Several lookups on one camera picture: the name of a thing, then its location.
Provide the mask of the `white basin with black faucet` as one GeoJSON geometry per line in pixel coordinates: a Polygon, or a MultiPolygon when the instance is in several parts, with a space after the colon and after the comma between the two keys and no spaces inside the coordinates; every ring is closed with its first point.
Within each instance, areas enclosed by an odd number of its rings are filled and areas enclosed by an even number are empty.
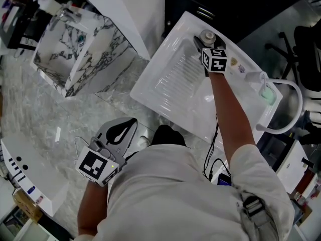
{"type": "Polygon", "coordinates": [[[278,178],[288,194],[294,191],[308,168],[308,165],[301,161],[302,158],[308,159],[300,142],[295,140],[290,152],[276,171],[278,178]]]}

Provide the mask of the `blue screen device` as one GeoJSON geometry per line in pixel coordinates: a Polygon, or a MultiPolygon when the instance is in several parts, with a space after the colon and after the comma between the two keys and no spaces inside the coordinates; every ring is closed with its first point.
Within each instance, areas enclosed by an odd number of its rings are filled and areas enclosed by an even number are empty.
{"type": "Polygon", "coordinates": [[[223,173],[220,173],[218,175],[217,185],[231,186],[232,185],[231,177],[223,173]]]}

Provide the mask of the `chrome faucet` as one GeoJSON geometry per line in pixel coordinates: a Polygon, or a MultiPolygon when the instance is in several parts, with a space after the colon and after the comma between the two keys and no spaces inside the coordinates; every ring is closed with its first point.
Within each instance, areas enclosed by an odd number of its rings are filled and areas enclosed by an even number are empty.
{"type": "Polygon", "coordinates": [[[67,20],[74,23],[79,23],[81,21],[81,15],[79,13],[71,11],[69,8],[62,8],[60,10],[59,17],[65,17],[67,20]]]}

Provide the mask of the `brown cardboard box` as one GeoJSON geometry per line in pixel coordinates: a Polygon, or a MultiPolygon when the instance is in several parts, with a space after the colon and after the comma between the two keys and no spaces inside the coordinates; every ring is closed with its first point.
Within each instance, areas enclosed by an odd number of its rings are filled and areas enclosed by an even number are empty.
{"type": "Polygon", "coordinates": [[[38,205],[23,191],[17,189],[13,193],[15,204],[34,222],[38,223],[43,213],[38,205]]]}

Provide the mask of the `person's black trousers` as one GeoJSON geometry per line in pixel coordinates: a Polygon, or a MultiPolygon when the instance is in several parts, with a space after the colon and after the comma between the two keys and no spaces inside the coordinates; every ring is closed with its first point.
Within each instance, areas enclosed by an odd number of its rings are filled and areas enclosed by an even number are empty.
{"type": "Polygon", "coordinates": [[[185,139],[178,131],[173,130],[168,125],[160,125],[156,130],[150,145],[168,144],[186,147],[185,139]]]}

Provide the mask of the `white ceramic washboard sink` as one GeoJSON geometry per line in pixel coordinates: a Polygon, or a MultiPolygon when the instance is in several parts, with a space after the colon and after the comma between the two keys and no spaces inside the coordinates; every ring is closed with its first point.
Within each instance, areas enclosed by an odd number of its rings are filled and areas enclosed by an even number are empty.
{"type": "MultiPolygon", "coordinates": [[[[216,131],[216,110],[211,83],[205,76],[199,53],[193,41],[203,30],[213,28],[189,12],[184,12],[130,92],[130,96],[166,117],[184,130],[207,143],[223,146],[221,135],[216,131]]],[[[250,71],[259,66],[236,44],[220,32],[226,44],[228,58],[236,59],[235,66],[227,64],[227,81],[250,122],[255,141],[262,132],[257,124],[267,127],[282,99],[274,84],[268,86],[275,93],[274,105],[268,105],[259,95],[262,85],[247,82],[250,71]]]]}

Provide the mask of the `green soap bar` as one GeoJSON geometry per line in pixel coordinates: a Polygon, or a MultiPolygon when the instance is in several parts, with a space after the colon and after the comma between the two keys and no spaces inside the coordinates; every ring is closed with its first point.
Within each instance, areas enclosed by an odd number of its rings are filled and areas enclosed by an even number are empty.
{"type": "Polygon", "coordinates": [[[275,93],[269,86],[266,86],[266,87],[262,88],[259,91],[259,95],[265,100],[265,102],[268,105],[270,105],[270,106],[274,105],[274,103],[275,103],[275,93]]]}

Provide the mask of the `marble pattern sink basin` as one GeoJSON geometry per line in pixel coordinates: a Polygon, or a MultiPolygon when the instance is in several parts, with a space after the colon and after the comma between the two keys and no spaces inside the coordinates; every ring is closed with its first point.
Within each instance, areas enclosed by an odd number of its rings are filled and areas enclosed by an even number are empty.
{"type": "Polygon", "coordinates": [[[113,21],[74,6],[74,23],[60,11],[52,17],[31,59],[33,67],[63,97],[107,91],[130,67],[135,49],[113,21]]]}

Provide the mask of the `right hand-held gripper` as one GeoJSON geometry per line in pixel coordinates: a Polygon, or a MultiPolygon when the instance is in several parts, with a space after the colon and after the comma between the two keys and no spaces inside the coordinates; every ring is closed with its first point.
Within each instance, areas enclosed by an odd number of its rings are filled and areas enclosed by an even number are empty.
{"type": "Polygon", "coordinates": [[[205,76],[209,73],[224,73],[227,67],[227,53],[225,42],[216,35],[214,48],[205,48],[201,39],[197,36],[193,37],[194,44],[199,53],[201,53],[201,64],[205,69],[205,76]]]}

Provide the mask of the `black frame stand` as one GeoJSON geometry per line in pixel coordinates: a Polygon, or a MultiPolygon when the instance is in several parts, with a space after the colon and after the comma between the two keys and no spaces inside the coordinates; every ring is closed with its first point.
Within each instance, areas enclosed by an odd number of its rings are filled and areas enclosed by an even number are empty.
{"type": "Polygon", "coordinates": [[[265,132],[257,143],[257,147],[274,172],[278,170],[295,139],[285,134],[273,135],[265,132]]]}

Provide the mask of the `black office chair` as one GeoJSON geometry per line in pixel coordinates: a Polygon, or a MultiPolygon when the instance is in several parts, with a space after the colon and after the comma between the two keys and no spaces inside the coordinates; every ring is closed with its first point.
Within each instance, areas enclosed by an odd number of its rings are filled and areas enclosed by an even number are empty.
{"type": "Polygon", "coordinates": [[[312,27],[297,26],[294,30],[295,46],[290,43],[284,32],[278,34],[283,39],[286,51],[271,43],[265,44],[265,49],[273,49],[287,61],[282,79],[286,79],[293,71],[295,83],[301,83],[304,88],[321,91],[321,20],[312,27]]]}

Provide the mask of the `person's left forearm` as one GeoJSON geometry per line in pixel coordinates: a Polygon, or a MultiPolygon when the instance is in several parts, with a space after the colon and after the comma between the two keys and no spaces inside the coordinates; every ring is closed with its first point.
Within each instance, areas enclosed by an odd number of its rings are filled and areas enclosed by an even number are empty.
{"type": "Polygon", "coordinates": [[[78,235],[97,234],[97,226],[107,217],[107,199],[108,184],[101,187],[88,182],[77,215],[78,235]]]}

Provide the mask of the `person's white shirt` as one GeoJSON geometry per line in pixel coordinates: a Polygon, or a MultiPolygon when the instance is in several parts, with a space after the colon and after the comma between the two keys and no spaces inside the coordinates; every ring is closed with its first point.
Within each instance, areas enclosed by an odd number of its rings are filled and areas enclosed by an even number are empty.
{"type": "Polygon", "coordinates": [[[294,209],[254,145],[233,154],[231,186],[209,182],[186,147],[155,145],[135,154],[114,180],[107,218],[94,241],[249,241],[240,194],[261,198],[285,240],[294,209]]]}

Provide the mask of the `white soap dispenser bottle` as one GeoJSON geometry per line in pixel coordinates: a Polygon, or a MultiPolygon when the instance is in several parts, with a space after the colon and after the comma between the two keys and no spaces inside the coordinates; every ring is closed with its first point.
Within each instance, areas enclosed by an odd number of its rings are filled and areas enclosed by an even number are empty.
{"type": "Polygon", "coordinates": [[[61,10],[62,5],[55,0],[37,0],[39,8],[46,13],[54,16],[61,10]]]}

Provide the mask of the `person's right forearm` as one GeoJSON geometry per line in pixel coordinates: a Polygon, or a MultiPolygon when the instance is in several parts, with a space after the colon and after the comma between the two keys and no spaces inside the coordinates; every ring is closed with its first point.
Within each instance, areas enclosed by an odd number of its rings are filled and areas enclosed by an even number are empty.
{"type": "Polygon", "coordinates": [[[225,76],[209,73],[219,129],[228,163],[234,153],[243,145],[254,145],[249,120],[235,97],[225,76]]]}

